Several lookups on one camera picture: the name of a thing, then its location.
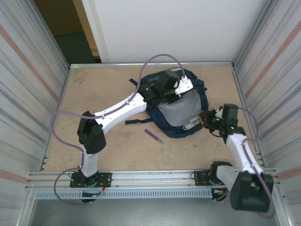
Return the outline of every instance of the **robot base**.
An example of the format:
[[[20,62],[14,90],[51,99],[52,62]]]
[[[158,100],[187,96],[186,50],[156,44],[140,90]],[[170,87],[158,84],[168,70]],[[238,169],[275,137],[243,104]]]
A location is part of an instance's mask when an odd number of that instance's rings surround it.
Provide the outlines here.
[[[85,177],[81,170],[71,175],[70,187],[110,187],[112,173],[95,173],[90,177]]]
[[[232,166],[230,162],[214,161],[209,170],[195,171],[194,182],[196,186],[211,186],[211,185],[225,185],[217,178],[218,166]]]

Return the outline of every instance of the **white wall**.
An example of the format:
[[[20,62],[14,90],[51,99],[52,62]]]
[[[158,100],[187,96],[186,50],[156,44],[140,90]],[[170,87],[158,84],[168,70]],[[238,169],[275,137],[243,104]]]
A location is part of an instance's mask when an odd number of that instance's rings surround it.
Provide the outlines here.
[[[232,61],[266,0],[83,0],[102,62]],[[158,58],[157,61],[170,61]]]

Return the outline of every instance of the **purple pen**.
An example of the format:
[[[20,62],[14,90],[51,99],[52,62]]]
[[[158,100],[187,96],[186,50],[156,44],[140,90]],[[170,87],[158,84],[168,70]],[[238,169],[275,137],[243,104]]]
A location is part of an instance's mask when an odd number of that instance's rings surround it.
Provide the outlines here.
[[[150,135],[155,140],[159,141],[160,143],[164,143],[162,140],[160,140],[158,137],[156,137],[152,132],[150,132],[148,129],[144,129],[144,132],[146,132],[148,135]]]

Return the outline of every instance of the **corrugated metal wall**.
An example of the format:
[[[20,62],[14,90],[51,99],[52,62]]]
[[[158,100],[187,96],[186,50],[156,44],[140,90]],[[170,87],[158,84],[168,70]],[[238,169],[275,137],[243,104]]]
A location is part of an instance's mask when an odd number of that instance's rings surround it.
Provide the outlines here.
[[[262,154],[279,172],[286,203],[301,225],[301,1],[273,5],[238,79],[260,129]]]
[[[0,225],[13,225],[38,171],[67,64],[29,0],[0,1]]]

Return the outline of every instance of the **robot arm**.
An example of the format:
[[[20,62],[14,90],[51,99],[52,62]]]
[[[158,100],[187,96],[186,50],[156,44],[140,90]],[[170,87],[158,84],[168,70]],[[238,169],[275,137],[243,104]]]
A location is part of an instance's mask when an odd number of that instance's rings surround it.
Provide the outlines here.
[[[83,113],[84,116],[101,116],[127,103],[120,110],[102,118],[80,120],[77,134],[81,147],[84,150],[84,164],[81,169],[83,176],[88,178],[97,172],[98,153],[106,146],[104,135],[110,129],[132,115],[145,111],[146,108],[153,108],[159,105],[163,100],[173,103],[182,98],[182,93],[192,88],[193,85],[186,76],[179,78],[175,72],[167,70],[156,82],[141,85],[138,93],[130,102],[128,100],[133,94],[118,104],[94,115],[89,111]]]
[[[137,113],[159,105],[163,100],[173,103],[181,98],[181,94],[193,88],[187,77],[179,79],[178,75],[170,70],[166,71],[152,84],[141,85],[138,93],[129,102],[130,97],[101,112],[92,115],[85,112],[84,116],[101,116],[117,109],[127,103],[126,106],[107,116],[95,120],[81,119],[78,128],[79,142],[84,150],[84,164],[80,173],[85,186],[93,186],[93,176],[97,173],[98,153],[106,146],[104,135],[115,125]],[[226,104],[218,111],[202,111],[199,114],[201,123],[209,132],[218,130],[224,143],[231,150],[236,163],[237,171],[229,165],[217,165],[211,171],[219,181],[222,181],[231,191],[231,205],[235,210],[249,210],[267,212],[269,199],[260,184],[253,167],[264,178],[270,191],[273,187],[273,179],[270,175],[264,175],[263,170],[257,164],[253,154],[246,144],[246,153],[242,147],[242,141],[246,139],[246,133],[242,127],[238,127],[238,107]]]
[[[234,156],[237,171],[229,165],[217,165],[211,171],[213,177],[222,181],[230,191],[230,202],[235,210],[268,212],[270,200],[257,177],[261,175],[269,192],[272,193],[274,181],[271,175],[264,174],[256,162],[246,140],[246,133],[238,127],[238,106],[225,104],[218,111],[202,111],[199,114],[201,123],[209,132],[219,131],[224,143]]]

